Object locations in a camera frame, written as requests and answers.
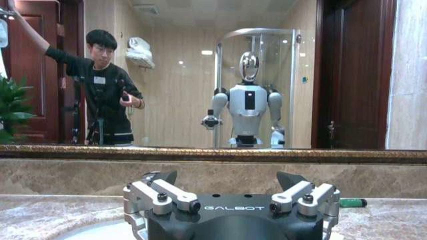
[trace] ceiling light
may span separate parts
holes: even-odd
[[[201,55],[212,55],[213,52],[210,50],[201,50]]]

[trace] marble backsplash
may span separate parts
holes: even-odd
[[[120,196],[125,183],[150,171],[177,170],[176,186],[193,193],[281,192],[276,172],[335,184],[341,196],[427,198],[427,165],[232,163],[0,159],[0,194]]]

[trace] name badge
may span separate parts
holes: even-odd
[[[93,83],[105,85],[105,78],[102,76],[94,76],[93,77]]]

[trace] mirror frame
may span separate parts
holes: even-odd
[[[236,149],[189,147],[109,147],[76,145],[0,145],[0,158],[220,162],[288,164],[427,165],[423,150]]]

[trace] green plant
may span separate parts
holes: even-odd
[[[25,96],[26,90],[30,88],[25,86],[26,79],[22,78],[20,83],[13,79],[9,80],[0,76],[0,144],[14,143],[17,125],[22,125],[29,118],[34,117],[30,114],[32,107],[25,104],[29,98]]]

